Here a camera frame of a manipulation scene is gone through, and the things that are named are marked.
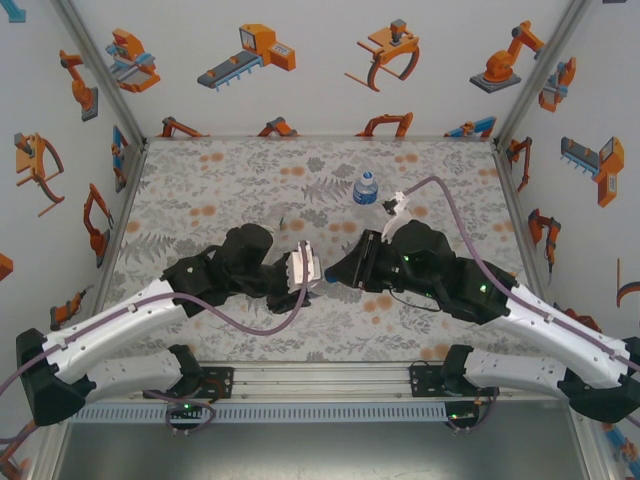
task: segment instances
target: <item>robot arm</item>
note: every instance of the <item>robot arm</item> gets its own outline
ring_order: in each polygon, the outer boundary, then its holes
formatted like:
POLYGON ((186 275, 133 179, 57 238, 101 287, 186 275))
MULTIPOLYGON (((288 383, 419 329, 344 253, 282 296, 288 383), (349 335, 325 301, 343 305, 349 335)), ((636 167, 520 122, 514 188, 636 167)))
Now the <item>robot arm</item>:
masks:
POLYGON ((566 398, 580 413, 611 423, 640 406, 640 383, 615 358, 637 363, 639 339, 616 340, 595 332, 544 303, 509 273, 485 262, 513 296, 547 315, 523 307, 489 282, 474 260, 457 257, 444 234, 403 219, 402 202, 406 205, 400 195, 385 204, 387 211, 396 214, 385 227, 390 243, 383 241, 383 234, 365 230, 355 248, 326 270, 327 280, 369 292, 407 290, 433 298, 454 318, 512 333, 552 356, 545 360, 506 357, 454 346, 443 366, 447 373, 443 381, 450 391, 455 393, 459 382, 534 390, 566 398), (604 352, 599 344, 612 353, 604 352), (543 362, 554 368, 542 370, 543 362))
MULTIPOLYGON (((176 299, 176 294, 214 307, 240 293, 266 296, 273 313, 292 310, 304 283, 304 258, 307 282, 320 277, 319 261, 309 245, 300 245, 273 265, 263 265, 272 243, 269 232, 258 225, 231 229, 221 246, 179 260, 146 288, 85 322, 46 336, 36 329, 20 334, 18 367, 52 347, 62 347, 21 376, 36 424, 60 422, 87 402, 132 391, 160 390, 176 398, 193 394, 202 382, 202 370, 187 346, 174 345, 148 357, 107 358, 152 330, 204 309, 176 299)), ((305 294, 301 306, 308 305, 305 294)))

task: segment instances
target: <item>black cable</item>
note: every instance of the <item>black cable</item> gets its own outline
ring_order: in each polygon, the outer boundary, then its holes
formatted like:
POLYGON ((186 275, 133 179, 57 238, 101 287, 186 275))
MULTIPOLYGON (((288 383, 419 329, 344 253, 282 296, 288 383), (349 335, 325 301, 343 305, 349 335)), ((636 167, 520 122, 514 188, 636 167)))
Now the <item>black cable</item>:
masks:
POLYGON ((405 305, 407 305, 408 307, 417 308, 417 309, 419 309, 419 310, 426 310, 427 312, 433 312, 433 313, 438 313, 438 312, 441 312, 441 311, 442 311, 442 309, 441 309, 441 308, 438 308, 438 309, 436 310, 435 308, 421 307, 421 306, 419 306, 419 305, 413 305, 413 304, 411 304, 411 303, 409 303, 409 302, 405 302, 404 300, 401 300, 400 298, 396 297, 396 296, 393 294, 393 290, 392 290, 391 288, 389 289, 389 295, 391 295, 394 299, 396 299, 396 300, 397 300, 397 301, 399 301, 400 303, 404 303, 404 304, 405 304, 405 305))

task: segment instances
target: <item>floral tablecloth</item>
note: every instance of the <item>floral tablecloth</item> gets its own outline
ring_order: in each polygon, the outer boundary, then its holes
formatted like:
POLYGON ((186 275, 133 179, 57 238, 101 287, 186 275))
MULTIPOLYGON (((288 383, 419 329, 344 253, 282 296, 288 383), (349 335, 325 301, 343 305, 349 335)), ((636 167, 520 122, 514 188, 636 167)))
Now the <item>floral tablecloth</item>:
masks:
MULTIPOLYGON (((159 277, 177 259, 211 244, 243 223, 264 223, 286 211, 274 253, 309 240, 323 266, 350 251, 363 229, 388 220, 380 204, 352 199, 365 170, 379 183, 379 200, 428 175, 450 187, 479 252, 525 281, 522 260, 489 143, 324 141, 297 138, 155 141, 148 157, 111 278, 107 306, 159 277)), ((411 196, 413 215, 443 231, 458 255, 469 256, 447 202, 436 185, 411 196)), ((253 337, 208 312, 153 332, 123 355, 153 353, 174 343, 209 361, 389 361, 443 359, 453 343, 502 353, 535 349, 495 330, 481 330, 444 313, 418 310, 388 294, 323 283, 318 296, 278 335, 253 337)), ((418 305, 427 299, 399 298, 418 305)), ((230 298, 222 307, 254 328, 276 326, 265 300, 230 298)))

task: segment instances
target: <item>plastic bottle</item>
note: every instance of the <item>plastic bottle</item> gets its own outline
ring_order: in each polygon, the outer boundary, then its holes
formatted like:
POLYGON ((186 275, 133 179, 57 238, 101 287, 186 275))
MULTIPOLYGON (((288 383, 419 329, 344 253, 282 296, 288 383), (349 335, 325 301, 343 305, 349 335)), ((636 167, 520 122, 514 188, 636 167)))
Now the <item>plastic bottle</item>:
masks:
POLYGON ((353 184, 353 200, 360 205, 369 205, 378 198, 378 184, 373 173, 364 172, 360 179, 353 184))

